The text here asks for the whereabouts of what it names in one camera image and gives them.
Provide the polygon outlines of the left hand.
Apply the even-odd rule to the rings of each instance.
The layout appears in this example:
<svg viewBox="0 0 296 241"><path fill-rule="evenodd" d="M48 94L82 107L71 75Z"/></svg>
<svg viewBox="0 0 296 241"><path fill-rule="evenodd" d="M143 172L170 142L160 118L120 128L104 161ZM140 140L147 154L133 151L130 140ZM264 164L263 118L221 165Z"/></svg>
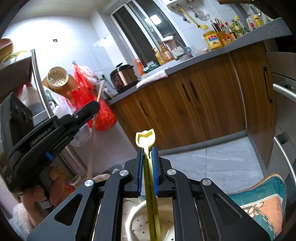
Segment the left hand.
<svg viewBox="0 0 296 241"><path fill-rule="evenodd" d="M51 192L49 195L49 201L54 206L54 208L56 208L63 200L65 200L69 196L69 193L65 189L65 180L62 176L62 169L59 166L52 167L50 169L49 176L53 181ZM33 227L36 227L45 218L36 206L36 202L42 201L44 198L44 189L41 187L28 189L22 193L21 201L28 213Z"/></svg>

